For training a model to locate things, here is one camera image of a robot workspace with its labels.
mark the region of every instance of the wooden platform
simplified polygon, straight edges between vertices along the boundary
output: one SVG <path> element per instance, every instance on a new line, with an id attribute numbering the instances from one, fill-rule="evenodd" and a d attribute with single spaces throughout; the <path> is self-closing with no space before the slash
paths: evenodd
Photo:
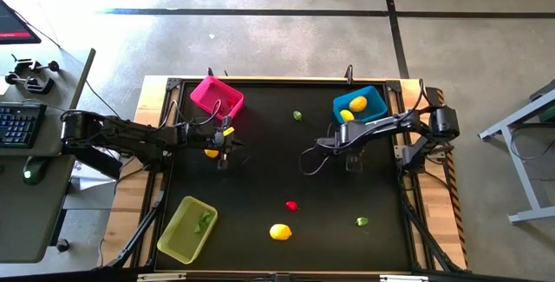
<path id="1" fill-rule="evenodd" d="M 160 120 L 160 112 L 166 92 L 168 76 L 148 75 L 143 82 L 143 88 L 140 94 L 139 105 L 135 114 L 135 121 L 145 124 L 158 125 Z M 226 77 L 226 79 L 237 79 L 245 77 Z M 367 79 L 369 81 L 383 81 L 383 79 Z M 418 80 L 400 80 L 402 85 L 403 101 L 406 108 L 412 108 L 420 93 Z M 419 108 L 424 108 L 428 104 L 422 100 Z M 423 121 L 428 121 L 427 116 L 423 116 Z M 417 134 L 411 135 L 411 140 L 418 138 Z M 449 172 L 449 180 L 452 185 L 452 194 L 437 181 L 435 178 L 420 174 L 419 182 L 421 186 L 421 195 L 424 202 L 425 214 L 429 231 L 434 235 L 441 248 L 449 255 L 451 260 L 461 268 L 467 268 L 466 255 L 464 253 L 464 236 L 462 232 L 462 222 L 460 220 L 460 211 L 458 206 L 458 195 L 456 193 L 456 178 L 454 176 L 454 165 L 450 154 L 447 155 L 447 164 Z M 122 175 L 131 173 L 141 168 L 138 161 L 134 161 L 122 171 Z M 427 162 L 426 169 L 443 180 L 446 180 L 443 166 Z M 154 187 L 155 192 L 160 188 L 161 176 L 156 179 Z M 117 188 L 114 198 L 112 212 L 108 220 L 108 228 L 104 236 L 102 245 L 102 254 L 107 261 L 115 258 L 122 247 L 127 243 L 135 228 L 139 224 L 140 209 L 143 201 L 147 184 L 147 173 L 141 172 L 130 176 L 122 181 Z M 415 236 L 415 247 L 417 258 L 422 267 L 425 267 L 424 250 L 422 247 L 420 235 L 413 228 Z M 152 233 L 145 235 L 140 264 L 146 261 Z"/>

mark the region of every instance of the computer mouse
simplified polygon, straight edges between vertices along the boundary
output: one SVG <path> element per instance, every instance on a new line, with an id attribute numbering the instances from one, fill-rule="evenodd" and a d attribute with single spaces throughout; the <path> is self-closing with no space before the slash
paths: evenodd
<path id="1" fill-rule="evenodd" d="M 23 166 L 23 182 L 29 186 L 39 184 L 46 175 L 48 164 L 49 157 L 29 156 Z"/>

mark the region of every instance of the wooden table frame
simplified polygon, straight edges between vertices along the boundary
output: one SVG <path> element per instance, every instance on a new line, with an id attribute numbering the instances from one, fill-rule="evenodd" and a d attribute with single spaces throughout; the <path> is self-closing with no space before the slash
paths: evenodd
<path id="1" fill-rule="evenodd" d="M 174 120 L 176 110 L 172 108 L 170 112 L 163 112 L 167 109 L 172 100 L 178 100 L 180 92 L 175 89 L 173 82 L 168 78 L 186 78 L 186 79 L 202 79 L 202 76 L 146 76 L 143 82 L 143 88 L 140 94 L 139 104 L 136 111 L 134 121 L 144 124 L 157 125 L 161 122 L 161 114 L 168 114 L 168 125 Z M 305 81 L 335 81 L 345 82 L 343 78 L 322 78 L 322 77 L 259 77 L 259 76 L 241 76 L 241 77 L 219 77 L 222 80 L 305 80 Z M 398 80 L 398 79 L 380 79 L 380 78 L 359 78 L 358 82 L 381 82 L 387 81 L 391 84 L 389 91 L 389 101 L 393 113 L 397 108 L 412 108 L 416 103 L 420 94 L 420 85 L 416 79 Z M 438 92 L 440 102 L 444 102 L 443 94 Z M 425 108 L 428 104 L 422 99 L 418 108 Z M 422 120 L 427 122 L 428 117 L 423 116 Z M 415 142 L 418 134 L 403 135 L 398 134 L 396 140 L 398 144 L 404 144 L 406 141 Z M 464 249 L 464 236 L 462 230 L 462 222 L 460 218 L 459 201 L 456 187 L 456 178 L 454 176 L 453 157 L 450 153 L 446 153 L 447 162 L 444 166 L 434 164 L 427 161 L 426 168 L 431 174 L 441 178 L 450 186 L 449 192 L 441 183 L 435 181 L 427 174 L 419 174 L 417 179 L 405 177 L 408 187 L 411 183 L 415 183 L 416 192 L 410 192 L 409 198 L 413 203 L 421 201 L 422 218 L 425 220 L 429 231 L 434 235 L 443 251 L 450 259 L 459 267 L 467 268 L 467 259 Z M 121 175 L 133 172 L 141 168 L 138 161 L 134 161 L 122 170 Z M 156 199 L 156 195 L 160 190 L 162 174 L 150 174 L 140 172 L 123 180 L 117 187 L 114 197 L 112 212 L 108 220 L 107 231 L 104 236 L 102 246 L 102 254 L 104 259 L 113 259 L 121 251 L 122 247 L 131 238 L 140 219 L 147 212 L 147 209 Z M 414 253 L 418 264 L 422 268 L 435 267 L 434 259 L 431 258 L 428 249 L 422 244 L 421 236 L 412 226 L 412 239 L 415 243 Z M 143 266 L 148 261 L 148 255 L 151 251 L 153 239 L 153 225 L 151 225 L 144 236 L 141 246 L 138 246 L 132 259 L 126 266 Z"/>

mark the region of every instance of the pink bin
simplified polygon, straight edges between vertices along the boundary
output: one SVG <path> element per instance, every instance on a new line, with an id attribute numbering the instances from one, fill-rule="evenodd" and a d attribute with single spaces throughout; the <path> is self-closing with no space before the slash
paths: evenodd
<path id="1" fill-rule="evenodd" d="M 226 116 L 235 117 L 241 107 L 243 107 L 243 94 L 236 89 L 226 85 L 214 76 L 207 76 L 200 82 L 199 86 L 191 93 L 191 100 L 206 111 L 212 113 L 214 103 L 217 100 L 222 101 L 216 118 L 224 119 Z"/>

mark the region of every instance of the lemon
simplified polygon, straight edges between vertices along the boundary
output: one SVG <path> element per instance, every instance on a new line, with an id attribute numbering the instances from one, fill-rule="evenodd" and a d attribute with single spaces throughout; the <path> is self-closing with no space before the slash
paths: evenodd
<path id="1" fill-rule="evenodd" d="M 349 103 L 349 108 L 353 112 L 362 112 L 366 108 L 368 101 L 364 96 L 358 96 Z"/>
<path id="2" fill-rule="evenodd" d="M 205 154 L 206 156 L 210 157 L 210 158 L 216 158 L 219 154 L 218 150 L 205 150 Z"/>
<path id="3" fill-rule="evenodd" d="M 341 117 L 345 122 L 352 121 L 355 119 L 355 116 L 353 115 L 353 113 L 349 112 L 347 109 L 342 110 L 341 112 L 339 112 L 339 114 L 341 115 Z"/>
<path id="4" fill-rule="evenodd" d="M 270 228 L 270 236 L 272 239 L 287 240 L 293 233 L 287 225 L 276 224 Z"/>

